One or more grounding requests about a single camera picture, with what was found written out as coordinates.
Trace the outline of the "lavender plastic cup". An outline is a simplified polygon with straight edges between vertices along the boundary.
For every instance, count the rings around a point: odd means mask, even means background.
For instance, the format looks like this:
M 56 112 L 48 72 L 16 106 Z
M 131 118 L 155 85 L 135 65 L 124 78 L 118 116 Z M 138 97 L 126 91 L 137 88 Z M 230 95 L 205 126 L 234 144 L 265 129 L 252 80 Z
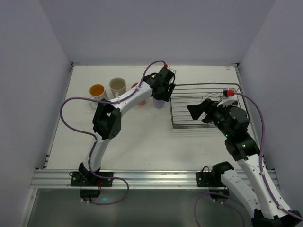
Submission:
M 165 101 L 163 101 L 163 100 L 157 100 L 155 98 L 153 98 L 152 100 L 153 100 L 154 106 L 158 109 L 161 109 L 165 104 Z

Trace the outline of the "beige patterned mug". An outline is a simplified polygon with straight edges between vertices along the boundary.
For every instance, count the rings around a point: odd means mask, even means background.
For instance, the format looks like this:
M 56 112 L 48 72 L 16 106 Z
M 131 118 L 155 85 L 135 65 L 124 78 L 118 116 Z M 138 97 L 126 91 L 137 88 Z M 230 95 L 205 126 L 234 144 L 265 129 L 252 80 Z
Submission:
M 109 82 L 109 87 L 114 98 L 117 98 L 126 92 L 126 81 L 123 78 L 113 78 Z

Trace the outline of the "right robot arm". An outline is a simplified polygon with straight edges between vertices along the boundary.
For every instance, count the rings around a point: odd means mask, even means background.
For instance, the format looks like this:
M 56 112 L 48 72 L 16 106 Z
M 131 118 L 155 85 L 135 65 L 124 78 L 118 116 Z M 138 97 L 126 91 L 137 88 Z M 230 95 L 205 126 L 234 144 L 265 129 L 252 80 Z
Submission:
M 275 187 L 255 140 L 247 132 L 249 119 L 245 110 L 224 106 L 206 99 L 188 105 L 193 120 L 205 114 L 204 123 L 213 123 L 226 137 L 229 154 L 245 173 L 250 185 L 243 182 L 233 166 L 222 162 L 212 167 L 213 179 L 230 189 L 249 212 L 254 227 L 295 227 L 301 222 L 298 211 L 292 210 Z

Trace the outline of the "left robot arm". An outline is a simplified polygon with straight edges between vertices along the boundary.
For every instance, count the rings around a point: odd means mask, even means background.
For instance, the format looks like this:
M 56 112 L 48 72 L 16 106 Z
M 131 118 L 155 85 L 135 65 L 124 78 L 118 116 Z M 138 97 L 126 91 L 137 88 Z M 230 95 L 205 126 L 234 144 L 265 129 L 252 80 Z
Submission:
M 85 161 L 79 166 L 79 173 L 90 181 L 100 170 L 102 157 L 110 141 L 121 131 L 122 117 L 143 100 L 169 101 L 175 88 L 175 72 L 164 66 L 158 73 L 143 77 L 143 82 L 131 90 L 110 100 L 109 104 L 99 103 L 92 123 L 96 136 Z

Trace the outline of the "white floral mug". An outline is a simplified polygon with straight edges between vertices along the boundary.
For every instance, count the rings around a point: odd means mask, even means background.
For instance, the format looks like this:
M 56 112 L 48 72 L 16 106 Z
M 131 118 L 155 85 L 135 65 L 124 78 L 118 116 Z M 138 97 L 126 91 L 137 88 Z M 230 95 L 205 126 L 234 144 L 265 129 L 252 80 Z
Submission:
M 90 94 L 90 98 L 95 101 L 101 101 L 103 99 L 108 101 L 106 90 L 104 86 L 101 84 L 95 84 L 91 86 L 89 89 L 89 94 Z

